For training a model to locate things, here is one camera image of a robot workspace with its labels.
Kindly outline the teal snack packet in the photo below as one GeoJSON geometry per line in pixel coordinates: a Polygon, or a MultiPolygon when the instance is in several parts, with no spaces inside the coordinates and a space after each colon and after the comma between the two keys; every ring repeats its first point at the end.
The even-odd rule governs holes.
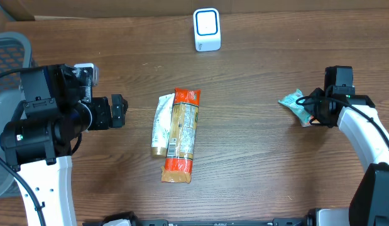
{"type": "Polygon", "coordinates": [[[278,100],[278,103],[288,107],[299,118],[302,127],[309,127],[312,115],[304,109],[304,106],[296,104],[296,101],[303,96],[302,91],[297,89],[294,93],[278,100]]]}

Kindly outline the white shampoo tube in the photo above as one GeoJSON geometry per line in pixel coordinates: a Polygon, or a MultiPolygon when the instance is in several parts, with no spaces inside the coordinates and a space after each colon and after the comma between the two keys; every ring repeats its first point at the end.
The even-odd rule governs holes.
{"type": "Polygon", "coordinates": [[[168,94],[158,99],[151,139],[151,154],[156,158],[167,155],[174,98],[175,94],[168,94]]]}

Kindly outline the orange spaghetti packet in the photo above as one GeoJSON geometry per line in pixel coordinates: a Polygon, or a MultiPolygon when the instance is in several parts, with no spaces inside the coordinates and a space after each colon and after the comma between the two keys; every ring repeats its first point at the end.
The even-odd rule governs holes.
{"type": "Polygon", "coordinates": [[[200,90],[175,89],[162,182],[191,182],[200,94],[200,90]]]}

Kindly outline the orange tissue packet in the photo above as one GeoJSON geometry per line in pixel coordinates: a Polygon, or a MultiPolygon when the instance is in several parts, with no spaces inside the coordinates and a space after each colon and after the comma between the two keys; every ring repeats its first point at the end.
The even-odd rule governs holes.
{"type": "Polygon", "coordinates": [[[314,116],[312,116],[310,118],[309,124],[311,126],[320,126],[321,125],[321,123],[314,116]]]}

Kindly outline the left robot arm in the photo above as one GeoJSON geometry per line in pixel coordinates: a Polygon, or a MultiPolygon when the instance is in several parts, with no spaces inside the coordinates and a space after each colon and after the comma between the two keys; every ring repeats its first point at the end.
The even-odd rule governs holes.
{"type": "Polygon", "coordinates": [[[99,72],[92,63],[17,68],[24,99],[0,135],[0,165],[16,180],[28,225],[76,225],[72,155],[84,131],[125,125],[128,102],[120,94],[93,97],[99,72]]]}

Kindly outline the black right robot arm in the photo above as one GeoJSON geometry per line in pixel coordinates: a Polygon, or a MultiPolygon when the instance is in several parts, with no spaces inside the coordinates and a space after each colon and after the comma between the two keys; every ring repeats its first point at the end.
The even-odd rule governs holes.
{"type": "Polygon", "coordinates": [[[389,133],[367,95],[357,95],[353,69],[325,69],[324,88],[296,103],[312,115],[314,126],[338,127],[348,138],[365,171],[348,208],[321,208],[311,225],[389,225],[389,133]]]}

